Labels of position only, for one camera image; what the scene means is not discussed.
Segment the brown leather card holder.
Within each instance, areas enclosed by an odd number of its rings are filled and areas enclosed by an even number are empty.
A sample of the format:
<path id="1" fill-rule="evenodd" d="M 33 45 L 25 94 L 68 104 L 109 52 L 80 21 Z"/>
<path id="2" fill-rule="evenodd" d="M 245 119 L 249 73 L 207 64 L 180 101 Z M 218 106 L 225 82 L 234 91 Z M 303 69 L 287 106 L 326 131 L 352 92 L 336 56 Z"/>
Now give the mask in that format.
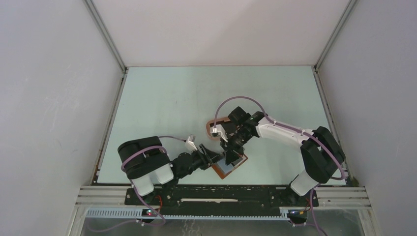
<path id="1" fill-rule="evenodd" d="M 226 159 L 223 158 L 217 161 L 214 165 L 212 165 L 212 168 L 221 179 L 225 179 L 228 175 L 230 175 L 247 160 L 248 157 L 246 155 L 242 155 L 238 160 L 230 164 L 226 164 Z"/>

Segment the pink oval plastic tray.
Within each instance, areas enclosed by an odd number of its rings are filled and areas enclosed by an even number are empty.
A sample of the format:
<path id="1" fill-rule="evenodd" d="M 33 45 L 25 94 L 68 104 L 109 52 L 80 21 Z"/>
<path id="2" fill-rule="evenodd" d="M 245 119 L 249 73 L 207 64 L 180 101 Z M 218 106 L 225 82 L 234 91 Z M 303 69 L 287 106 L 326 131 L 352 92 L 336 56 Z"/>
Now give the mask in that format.
<path id="1" fill-rule="evenodd" d="M 219 118 L 214 124 L 214 120 L 206 123 L 206 130 L 209 139 L 220 141 L 222 137 L 227 137 L 227 126 L 233 124 L 228 117 Z"/>

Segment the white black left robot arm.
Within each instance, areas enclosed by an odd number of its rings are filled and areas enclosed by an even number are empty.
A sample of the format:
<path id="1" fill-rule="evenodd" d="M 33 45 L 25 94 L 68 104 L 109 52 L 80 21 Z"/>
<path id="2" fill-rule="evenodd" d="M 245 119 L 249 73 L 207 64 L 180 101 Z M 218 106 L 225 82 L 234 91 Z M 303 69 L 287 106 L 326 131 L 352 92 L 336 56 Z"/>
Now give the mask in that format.
<path id="1" fill-rule="evenodd" d="M 190 135 L 187 139 L 168 136 L 183 142 L 188 150 L 171 160 L 161 138 L 163 136 L 131 140 L 118 147 L 121 170 L 137 190 L 136 198 L 144 205 L 155 200 L 155 184 L 177 184 L 179 179 L 195 170 L 206 170 L 224 159 L 222 153 L 211 151 L 204 145 L 196 146 L 195 136 Z"/>

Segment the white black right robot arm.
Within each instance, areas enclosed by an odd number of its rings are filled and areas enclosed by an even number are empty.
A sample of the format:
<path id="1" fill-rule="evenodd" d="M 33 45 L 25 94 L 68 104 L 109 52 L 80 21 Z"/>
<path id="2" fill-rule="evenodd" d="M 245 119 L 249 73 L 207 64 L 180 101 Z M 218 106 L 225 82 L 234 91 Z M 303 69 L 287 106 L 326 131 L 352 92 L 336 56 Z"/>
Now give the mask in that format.
<path id="1" fill-rule="evenodd" d="M 260 111 L 251 115 L 241 107 L 236 107 L 228 119 L 236 127 L 232 134 L 217 122 L 210 129 L 212 135 L 220 136 L 226 164 L 243 156 L 244 145 L 254 137 L 282 142 L 301 153 L 304 171 L 290 182 L 286 192 L 291 205 L 300 205 L 311 189 L 327 183 L 345 160 L 342 148 L 325 127 L 302 129 L 275 121 Z"/>

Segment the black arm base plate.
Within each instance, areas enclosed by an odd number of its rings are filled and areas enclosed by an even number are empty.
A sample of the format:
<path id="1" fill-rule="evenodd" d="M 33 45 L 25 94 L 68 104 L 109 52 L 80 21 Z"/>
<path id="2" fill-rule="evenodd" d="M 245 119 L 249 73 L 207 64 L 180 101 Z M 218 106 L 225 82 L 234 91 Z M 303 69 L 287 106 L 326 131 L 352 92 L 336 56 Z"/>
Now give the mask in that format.
<path id="1" fill-rule="evenodd" d="M 283 208 L 319 205 L 317 194 L 292 195 L 283 185 L 176 185 L 157 186 L 141 202 L 134 189 L 125 194 L 126 206 L 161 207 L 164 216 L 280 216 Z"/>

